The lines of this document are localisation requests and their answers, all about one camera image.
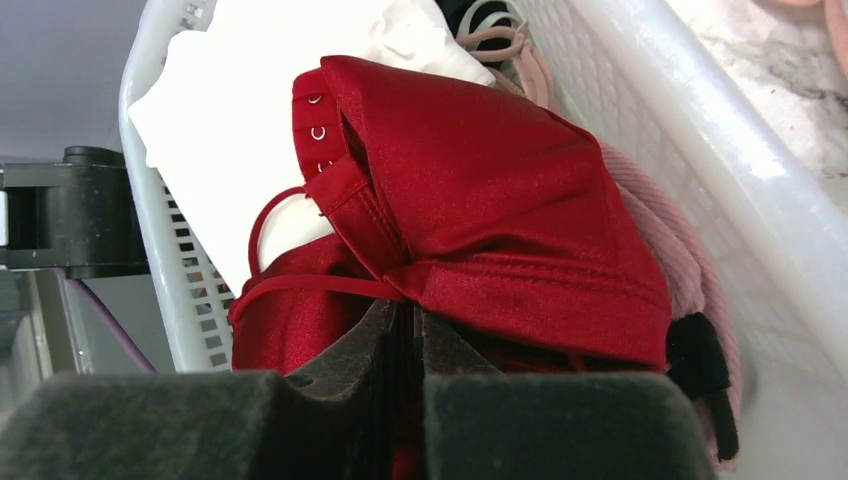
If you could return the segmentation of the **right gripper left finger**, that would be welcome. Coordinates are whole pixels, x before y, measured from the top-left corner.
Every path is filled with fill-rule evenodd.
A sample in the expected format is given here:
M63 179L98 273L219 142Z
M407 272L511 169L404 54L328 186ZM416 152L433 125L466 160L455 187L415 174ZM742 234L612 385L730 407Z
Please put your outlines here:
M1 432L5 479L387 479L396 307L295 372L59 375Z

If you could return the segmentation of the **peach lace bra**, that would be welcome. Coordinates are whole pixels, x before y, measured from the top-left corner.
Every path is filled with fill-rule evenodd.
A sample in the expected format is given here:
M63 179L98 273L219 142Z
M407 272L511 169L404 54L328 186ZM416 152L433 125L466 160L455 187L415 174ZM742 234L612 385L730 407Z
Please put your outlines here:
M508 40L509 45L495 50L480 50L478 45L487 40ZM507 62L514 74L489 67L495 77L495 86L503 91L522 96L532 103L550 109L553 106L554 79L547 60L534 46L527 33L527 23L517 28L493 26L491 28L456 38L456 42L482 64Z

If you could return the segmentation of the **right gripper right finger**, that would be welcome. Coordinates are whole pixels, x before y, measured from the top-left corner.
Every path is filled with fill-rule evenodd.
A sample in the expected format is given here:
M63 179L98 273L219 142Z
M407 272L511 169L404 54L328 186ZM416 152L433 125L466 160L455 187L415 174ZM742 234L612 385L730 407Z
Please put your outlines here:
M417 315L431 479L712 479L690 401L654 373L506 374Z

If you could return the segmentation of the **red bra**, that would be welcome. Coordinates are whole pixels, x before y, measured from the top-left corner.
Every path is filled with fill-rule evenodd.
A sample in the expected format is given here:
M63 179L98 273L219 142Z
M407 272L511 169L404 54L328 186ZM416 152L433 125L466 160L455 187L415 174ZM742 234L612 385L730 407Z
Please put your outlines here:
M659 267L588 132L491 87L331 56L292 89L305 183L330 233L251 276L230 308L236 369L289 373L377 299L453 322L513 370L660 372Z

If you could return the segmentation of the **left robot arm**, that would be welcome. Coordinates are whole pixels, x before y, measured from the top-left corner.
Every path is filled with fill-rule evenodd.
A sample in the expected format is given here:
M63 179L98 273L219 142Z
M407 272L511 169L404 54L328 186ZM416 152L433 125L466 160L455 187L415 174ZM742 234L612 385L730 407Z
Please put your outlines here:
M1 190L7 269L59 269L70 279L148 273L121 153L69 146L58 162L6 163Z

